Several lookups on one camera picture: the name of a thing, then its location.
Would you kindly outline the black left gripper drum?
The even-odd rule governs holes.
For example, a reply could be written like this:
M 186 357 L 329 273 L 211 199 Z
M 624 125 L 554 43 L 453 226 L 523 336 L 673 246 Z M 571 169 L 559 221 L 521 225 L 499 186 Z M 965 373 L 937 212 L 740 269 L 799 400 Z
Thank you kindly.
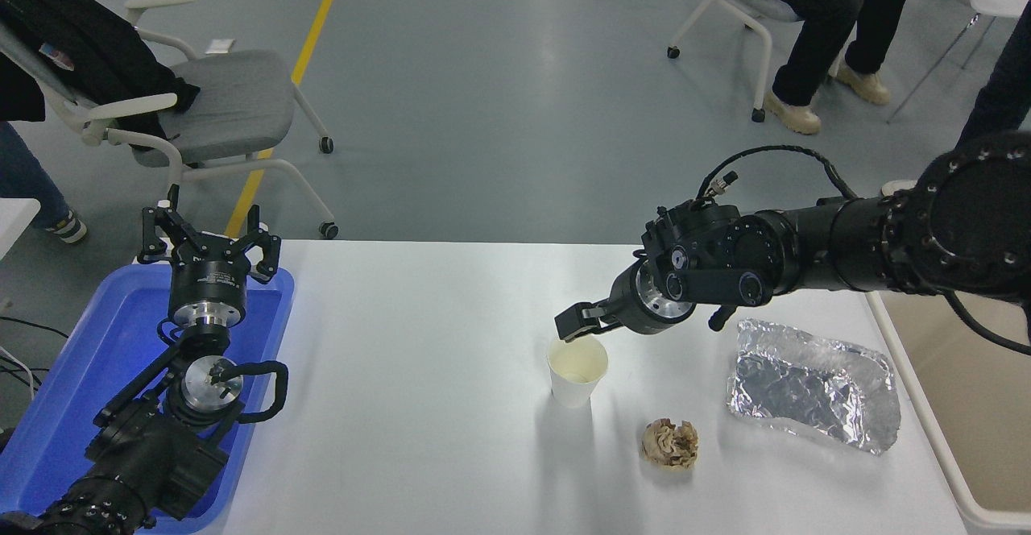
M 202 301 L 246 307 L 248 262 L 243 253 L 226 255 L 232 246 L 232 240 L 215 234 L 200 235 L 197 244 L 178 241 L 171 252 L 169 307 L 180 309 Z

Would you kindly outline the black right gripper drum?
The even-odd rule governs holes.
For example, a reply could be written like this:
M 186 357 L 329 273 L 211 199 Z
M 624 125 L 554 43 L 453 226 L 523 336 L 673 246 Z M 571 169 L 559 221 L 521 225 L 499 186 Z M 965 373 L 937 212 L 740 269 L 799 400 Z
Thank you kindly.
M 609 309 L 618 323 L 638 334 L 656 334 L 674 325 L 674 301 L 660 292 L 647 263 L 634 263 L 616 277 Z

